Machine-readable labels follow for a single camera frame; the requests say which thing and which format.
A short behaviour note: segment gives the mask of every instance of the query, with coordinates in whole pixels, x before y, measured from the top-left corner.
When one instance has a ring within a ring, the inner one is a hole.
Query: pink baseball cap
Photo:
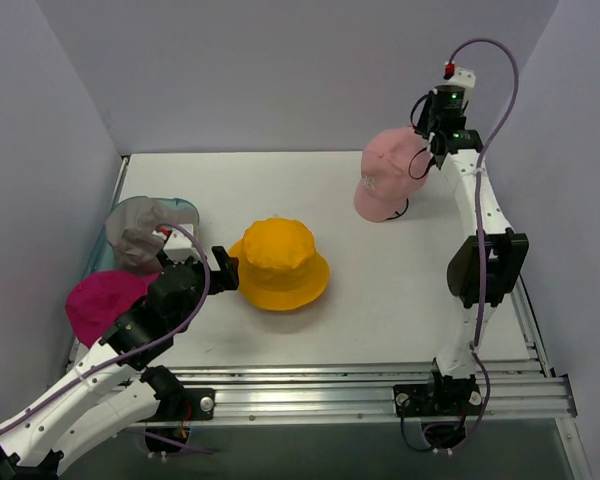
[[[354,197],[360,216],[382,222],[405,209],[409,195],[427,181],[430,155],[417,155],[420,150],[421,138],[412,127],[385,130],[371,140],[362,152],[362,180]]]
[[[147,294],[158,274],[137,277],[122,270],[89,275],[67,297],[65,310],[81,343],[91,348],[116,319]]]

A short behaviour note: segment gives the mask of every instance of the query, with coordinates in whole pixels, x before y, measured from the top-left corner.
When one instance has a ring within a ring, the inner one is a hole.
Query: cap brim
[[[364,186],[364,182],[361,180],[356,189],[353,206],[365,220],[384,222],[393,217],[396,212],[404,210],[405,202],[406,199],[380,200],[369,194],[369,189]]]
[[[241,258],[242,240],[229,249],[229,256]],[[303,307],[316,300],[329,284],[329,264],[316,253],[315,267],[310,281],[291,291],[271,291],[260,288],[251,282],[244,268],[244,262],[238,265],[240,286],[238,290],[253,306],[274,312],[287,312]]]

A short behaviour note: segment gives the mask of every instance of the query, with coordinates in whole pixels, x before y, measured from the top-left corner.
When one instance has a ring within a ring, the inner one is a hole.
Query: hat
[[[417,155],[421,149],[411,127],[385,130],[371,140],[362,152],[362,180],[354,197],[363,218],[382,222],[405,210],[409,195],[427,180],[430,155]]]
[[[239,291],[264,310],[294,310],[318,298],[329,283],[329,265],[297,220],[255,222],[229,255],[240,260]]]
[[[162,267],[156,254],[164,240],[153,232],[163,222],[193,225],[196,235],[200,215],[195,208],[172,210],[149,197],[133,197],[118,204],[105,222],[116,269],[137,275],[159,272]]]
[[[113,270],[89,275],[67,297],[65,310],[81,343],[91,348],[140,297],[158,274],[147,277]]]

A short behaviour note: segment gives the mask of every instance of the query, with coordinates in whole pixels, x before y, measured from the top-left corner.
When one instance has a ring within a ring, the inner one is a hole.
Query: screw
[[[471,392],[469,403],[475,407],[482,403],[482,396],[478,392]]]
[[[399,393],[398,395],[396,395],[396,403],[399,406],[409,406],[409,395],[407,395],[406,393]]]
[[[209,413],[211,410],[213,410],[214,406],[215,403],[211,397],[204,397],[202,400],[200,400],[200,410],[205,413]]]

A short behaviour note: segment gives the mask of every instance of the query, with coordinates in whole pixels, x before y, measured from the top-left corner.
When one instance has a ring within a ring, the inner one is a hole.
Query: gray floor
[[[447,458],[412,453],[395,425],[206,428],[192,443],[213,457],[149,460],[135,437],[121,434],[62,477],[93,479],[572,479],[552,421],[486,422]]]

